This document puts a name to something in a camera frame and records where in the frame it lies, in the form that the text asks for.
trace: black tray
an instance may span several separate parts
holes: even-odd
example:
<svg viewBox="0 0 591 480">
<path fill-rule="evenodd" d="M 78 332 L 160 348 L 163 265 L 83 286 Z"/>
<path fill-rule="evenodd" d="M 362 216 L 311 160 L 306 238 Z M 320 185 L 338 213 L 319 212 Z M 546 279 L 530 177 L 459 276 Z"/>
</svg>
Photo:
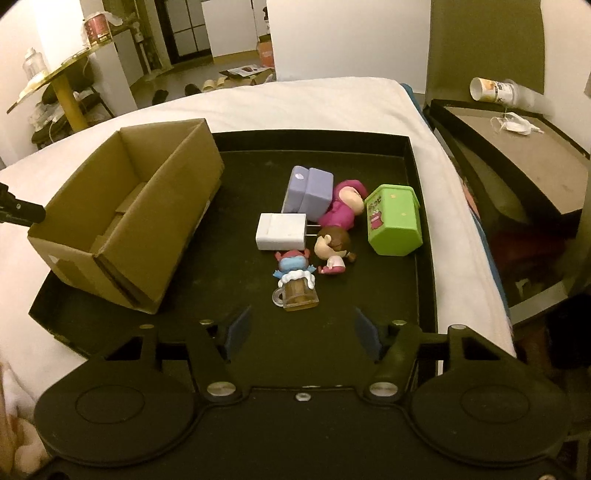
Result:
<svg viewBox="0 0 591 480">
<path fill-rule="evenodd" d="M 231 318 L 251 309 L 251 334 L 228 366 L 243 385 L 355 385 L 375 369 L 353 328 L 356 308 L 374 321 L 405 320 L 436 332 L 433 265 L 423 195 L 407 137 L 336 131 L 246 131 L 214 135 L 225 162 L 222 186 L 204 216 L 156 315 L 129 310 L 45 280 L 30 315 L 58 340 L 88 357 L 138 325 L 158 327 L 166 342 L 183 325 Z M 258 251 L 261 212 L 281 209 L 294 165 L 331 171 L 335 182 L 359 179 L 413 187 L 423 246 L 406 257 L 380 257 L 367 241 L 365 214 L 350 231 L 356 263 L 342 275 L 317 275 L 318 307 L 285 312 L 273 305 L 277 262 Z M 313 250 L 315 239 L 309 237 Z M 315 265 L 318 259 L 313 256 Z"/>
</svg>

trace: toy figure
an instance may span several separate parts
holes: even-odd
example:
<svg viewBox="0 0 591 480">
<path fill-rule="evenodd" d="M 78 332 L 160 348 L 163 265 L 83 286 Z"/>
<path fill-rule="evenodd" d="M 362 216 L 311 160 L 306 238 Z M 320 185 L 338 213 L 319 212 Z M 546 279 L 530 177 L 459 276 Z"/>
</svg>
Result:
<svg viewBox="0 0 591 480">
<path fill-rule="evenodd" d="M 303 252 L 290 250 L 283 255 L 277 252 L 275 253 L 275 258 L 279 262 L 279 270 L 275 270 L 275 273 L 273 273 L 275 278 L 282 278 L 286 273 L 295 270 L 305 270 L 310 273 L 316 270 L 316 268 L 308 262 L 308 259 L 310 258 L 310 250 L 307 248 Z"/>
<path fill-rule="evenodd" d="M 318 223 L 322 227 L 338 226 L 344 230 L 353 228 L 356 215 L 361 215 L 365 206 L 363 200 L 368 192 L 359 180 L 345 180 L 339 183 L 333 191 L 333 200 L 328 212 Z"/>
<path fill-rule="evenodd" d="M 318 273 L 335 275 L 345 271 L 347 258 L 354 262 L 356 255 L 349 252 L 351 240 L 347 230 L 339 226 L 327 226 L 320 230 L 314 246 L 314 253 L 322 260 L 327 260 L 325 267 L 318 267 Z"/>
<path fill-rule="evenodd" d="M 275 258 L 279 270 L 275 270 L 273 276 L 279 278 L 279 288 L 273 292 L 273 303 L 288 312 L 316 307 L 318 295 L 314 289 L 316 279 L 312 275 L 316 269 L 308 263 L 310 250 L 290 250 L 283 255 L 277 252 Z"/>
</svg>

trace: glass jar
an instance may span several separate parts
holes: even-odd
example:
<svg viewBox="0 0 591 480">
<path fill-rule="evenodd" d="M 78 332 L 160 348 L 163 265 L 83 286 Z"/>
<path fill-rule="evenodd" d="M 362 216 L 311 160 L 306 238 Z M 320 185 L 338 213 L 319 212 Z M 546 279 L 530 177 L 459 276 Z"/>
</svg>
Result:
<svg viewBox="0 0 591 480">
<path fill-rule="evenodd" d="M 273 303 L 286 312 L 310 309 L 318 305 L 315 288 L 310 288 L 305 278 L 290 280 L 273 293 Z"/>
<path fill-rule="evenodd" d="M 49 75 L 47 66 L 43 60 L 43 55 L 40 51 L 35 51 L 35 49 L 32 47 L 27 50 L 25 62 L 22 64 L 22 69 L 27 75 L 27 80 L 32 80 L 39 74 L 42 74 L 40 76 Z"/>
</svg>

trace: pink hooded figure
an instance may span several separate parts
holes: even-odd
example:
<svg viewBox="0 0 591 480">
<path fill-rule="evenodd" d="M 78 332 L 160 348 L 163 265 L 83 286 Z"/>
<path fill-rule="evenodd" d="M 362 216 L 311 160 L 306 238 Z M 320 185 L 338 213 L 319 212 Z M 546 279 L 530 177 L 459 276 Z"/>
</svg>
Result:
<svg viewBox="0 0 591 480">
<path fill-rule="evenodd" d="M 320 226 L 339 226 L 344 230 L 353 228 L 355 216 L 364 210 L 363 200 L 368 191 L 359 180 L 345 180 L 333 190 L 329 210 L 318 220 Z"/>
</svg>

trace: door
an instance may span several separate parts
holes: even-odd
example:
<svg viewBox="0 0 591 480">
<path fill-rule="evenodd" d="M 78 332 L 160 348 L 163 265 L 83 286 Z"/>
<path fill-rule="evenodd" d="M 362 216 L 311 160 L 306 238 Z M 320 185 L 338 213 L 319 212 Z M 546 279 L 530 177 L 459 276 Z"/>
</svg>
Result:
<svg viewBox="0 0 591 480">
<path fill-rule="evenodd" d="M 171 63 L 211 53 L 201 0 L 157 0 L 156 10 Z"/>
</svg>

